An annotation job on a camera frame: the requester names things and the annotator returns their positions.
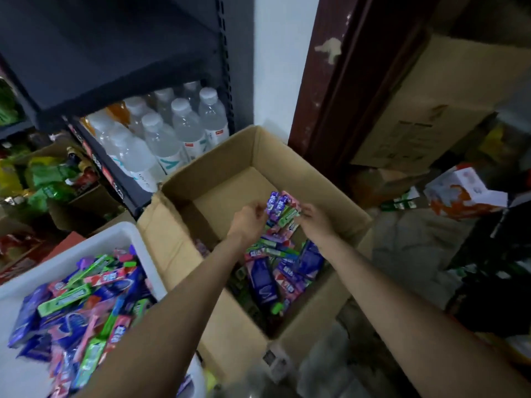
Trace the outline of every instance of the shelf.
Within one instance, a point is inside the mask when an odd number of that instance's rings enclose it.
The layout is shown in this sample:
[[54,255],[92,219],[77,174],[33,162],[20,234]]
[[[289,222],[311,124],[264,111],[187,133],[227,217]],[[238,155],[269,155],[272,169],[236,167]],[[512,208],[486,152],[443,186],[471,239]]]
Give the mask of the shelf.
[[201,78],[218,46],[170,0],[0,0],[0,66],[44,131]]
[[4,140],[12,134],[19,133],[31,127],[33,127],[33,124],[30,120],[19,121],[7,126],[0,126],[0,140]]
[[79,122],[71,121],[67,125],[74,137],[81,143],[87,155],[94,161],[100,172],[123,200],[131,215],[138,219],[143,208],[151,202],[152,193],[143,190],[136,181],[123,173],[107,155],[103,147]]

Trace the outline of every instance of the white wall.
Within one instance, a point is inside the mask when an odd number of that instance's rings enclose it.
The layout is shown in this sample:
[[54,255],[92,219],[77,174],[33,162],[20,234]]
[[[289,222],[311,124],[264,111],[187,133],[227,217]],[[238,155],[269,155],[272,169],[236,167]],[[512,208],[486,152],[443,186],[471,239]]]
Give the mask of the white wall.
[[319,0],[254,0],[254,123],[288,142]]

